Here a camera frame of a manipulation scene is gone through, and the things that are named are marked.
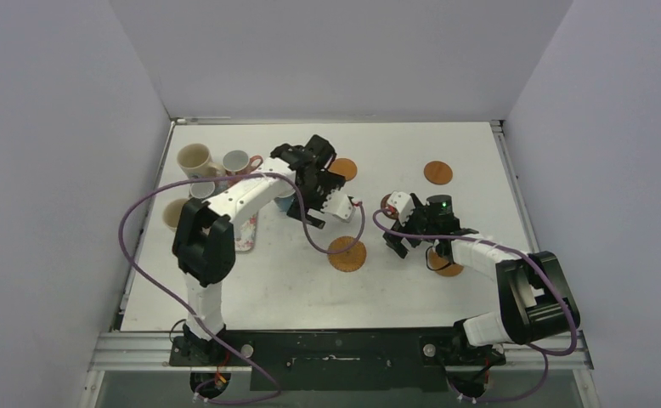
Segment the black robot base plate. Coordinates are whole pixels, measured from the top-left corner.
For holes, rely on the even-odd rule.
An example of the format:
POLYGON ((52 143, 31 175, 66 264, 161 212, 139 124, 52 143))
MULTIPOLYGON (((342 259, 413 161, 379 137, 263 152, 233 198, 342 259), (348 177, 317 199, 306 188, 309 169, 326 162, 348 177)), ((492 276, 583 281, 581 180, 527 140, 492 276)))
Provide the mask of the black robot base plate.
POLYGON ((452 327, 387 328, 321 331, 230 330, 220 338, 243 353, 239 358, 222 345, 201 345, 184 332, 172 340, 173 366, 216 366, 210 372, 191 372, 199 384, 220 373, 227 388, 240 380, 251 391, 386 391, 417 388, 443 392, 449 385, 481 390, 489 369, 502 366, 506 357, 497 346, 473 348, 460 343, 452 327), (301 351, 331 351, 331 341, 347 351, 359 351, 355 361, 321 361, 301 357, 301 351), (225 371, 243 361, 249 371, 225 371))

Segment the pink mug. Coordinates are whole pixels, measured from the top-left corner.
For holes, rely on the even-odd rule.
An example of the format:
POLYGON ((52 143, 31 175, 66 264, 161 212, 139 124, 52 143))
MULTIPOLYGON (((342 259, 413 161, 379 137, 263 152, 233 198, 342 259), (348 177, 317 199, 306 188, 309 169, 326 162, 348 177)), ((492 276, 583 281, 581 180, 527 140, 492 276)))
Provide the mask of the pink mug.
POLYGON ((248 174, 263 164, 263 157, 250 156, 243 150, 232 150, 222 159, 222 165, 228 175, 248 174))

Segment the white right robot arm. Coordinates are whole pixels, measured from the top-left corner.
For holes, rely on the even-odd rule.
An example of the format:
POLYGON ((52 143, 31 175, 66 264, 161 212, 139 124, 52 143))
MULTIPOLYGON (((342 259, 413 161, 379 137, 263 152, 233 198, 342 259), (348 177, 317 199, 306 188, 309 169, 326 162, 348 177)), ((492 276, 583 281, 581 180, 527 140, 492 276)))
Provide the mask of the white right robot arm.
POLYGON ((394 191, 380 212, 395 217, 383 239, 401 258, 411 247, 428 242, 445 268, 461 267, 493 277, 497 309, 454 325, 459 334, 450 342, 451 352, 459 362, 471 364, 483 355, 485 346, 533 345, 565 332, 571 335, 568 349, 574 351, 579 311, 554 253, 523 252, 462 227, 449 195, 422 201, 413 193, 394 191))

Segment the blue mug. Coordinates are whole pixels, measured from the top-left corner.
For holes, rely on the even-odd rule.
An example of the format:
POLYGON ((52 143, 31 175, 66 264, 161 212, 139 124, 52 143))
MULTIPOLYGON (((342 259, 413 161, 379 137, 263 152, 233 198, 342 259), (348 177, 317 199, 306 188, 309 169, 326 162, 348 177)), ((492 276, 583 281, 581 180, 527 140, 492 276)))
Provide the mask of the blue mug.
POLYGON ((296 199, 296 193, 289 191, 274 198, 274 204, 280 212, 287 213, 296 199))

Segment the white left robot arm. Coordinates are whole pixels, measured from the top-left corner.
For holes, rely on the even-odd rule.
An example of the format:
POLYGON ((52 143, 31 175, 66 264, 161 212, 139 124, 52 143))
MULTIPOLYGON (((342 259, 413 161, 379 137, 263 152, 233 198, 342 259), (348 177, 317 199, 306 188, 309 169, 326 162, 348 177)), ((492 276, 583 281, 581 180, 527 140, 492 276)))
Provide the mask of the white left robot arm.
POLYGON ((341 191, 346 179, 330 170, 335 159, 335 149, 319 135, 305 145, 282 144, 257 170, 232 177, 233 185, 223 193, 185 202, 172 253, 188 287, 191 310, 185 331, 196 337, 190 352, 201 364, 211 366, 223 358, 224 342, 215 336, 225 327, 222 282, 234 267, 235 231, 243 223, 288 193, 295 197, 287 216, 305 226, 325 226, 309 215, 311 210, 343 221, 353 217, 351 198, 341 191))

